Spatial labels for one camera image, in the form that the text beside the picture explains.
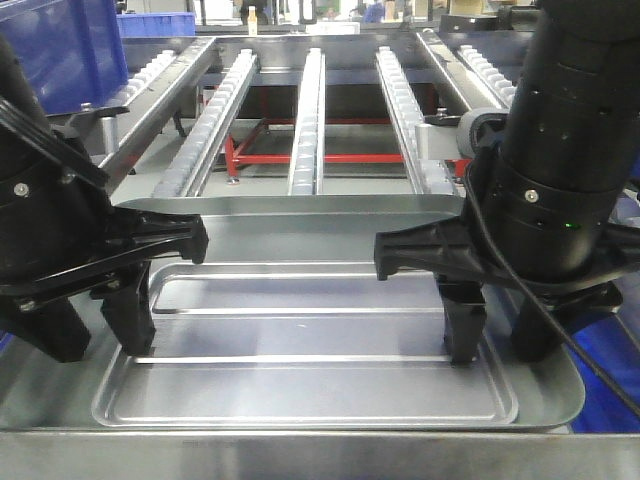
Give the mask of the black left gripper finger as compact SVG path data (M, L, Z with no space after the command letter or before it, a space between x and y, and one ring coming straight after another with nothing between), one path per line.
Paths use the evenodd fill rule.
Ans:
M487 320L482 284L436 275L445 315L444 346L451 363L474 360Z
M510 339L516 357L523 362L542 361L563 343L528 299L520 307Z

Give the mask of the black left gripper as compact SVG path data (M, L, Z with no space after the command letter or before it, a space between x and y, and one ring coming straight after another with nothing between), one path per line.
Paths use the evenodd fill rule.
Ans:
M197 214L116 209L88 259L49 275L1 286L1 299L19 310L36 310L54 300L100 288L124 270L164 254L194 264L204 261L209 237Z

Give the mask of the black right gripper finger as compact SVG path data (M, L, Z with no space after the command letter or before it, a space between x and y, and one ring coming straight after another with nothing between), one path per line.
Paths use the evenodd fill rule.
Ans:
M91 334L68 299L23 312L1 298L1 330L13 334L58 362L80 361Z
M149 267L149 262L130 265L99 289L101 312L130 356L147 355L155 336L149 307Z

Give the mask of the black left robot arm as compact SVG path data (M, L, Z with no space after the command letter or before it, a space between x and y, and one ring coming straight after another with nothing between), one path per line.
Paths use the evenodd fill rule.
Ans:
M107 175L82 142L46 118L19 59L1 45L1 328L62 363L91 335L72 305L86 292L123 350L150 351L152 259L201 263L208 236L197 214L114 206Z

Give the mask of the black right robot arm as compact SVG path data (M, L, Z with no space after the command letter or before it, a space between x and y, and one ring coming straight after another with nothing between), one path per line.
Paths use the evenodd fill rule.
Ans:
M639 5L544 1L502 132L484 136L465 171L462 213L379 233L379 279L403 267L441 276L452 359L469 359L469 311L483 284L525 295L512 342L541 359L565 325L639 266L639 232L609 222L639 153ZM194 214L112 205L107 175L49 123L11 45L1 45L1 328L60 362L90 333L71 305L89 292L123 349L149 351L150 261L200 263L208 236Z

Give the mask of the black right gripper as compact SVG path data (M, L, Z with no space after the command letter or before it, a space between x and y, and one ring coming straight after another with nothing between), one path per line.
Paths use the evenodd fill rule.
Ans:
M624 275L624 228L615 224L606 226L585 269L564 280L533 280L510 274L481 235L469 232L461 217L378 233L374 261L380 280L408 267L513 290L524 284L537 298L560 308L615 312L623 302L614 281Z

